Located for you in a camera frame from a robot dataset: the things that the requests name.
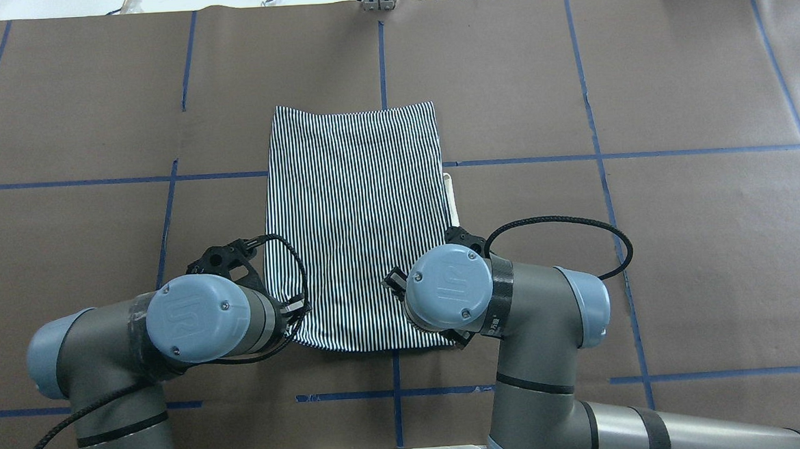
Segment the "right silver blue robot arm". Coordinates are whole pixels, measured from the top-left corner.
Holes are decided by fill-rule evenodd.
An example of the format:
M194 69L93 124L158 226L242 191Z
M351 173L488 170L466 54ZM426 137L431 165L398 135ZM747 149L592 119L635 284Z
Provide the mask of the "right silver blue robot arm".
M795 428L579 400L578 352L601 344L611 319L594 275L453 243L384 283L415 327L498 338L487 449L800 449Z

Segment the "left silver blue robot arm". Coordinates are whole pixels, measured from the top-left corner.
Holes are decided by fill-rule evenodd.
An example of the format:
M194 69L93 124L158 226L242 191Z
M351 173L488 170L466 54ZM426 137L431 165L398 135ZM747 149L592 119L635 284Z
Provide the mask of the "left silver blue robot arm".
M175 449L164 384L208 364L275 355L310 310L309 288L270 297L256 278L187 274L140 297L39 328L27 372L72 413L32 449Z

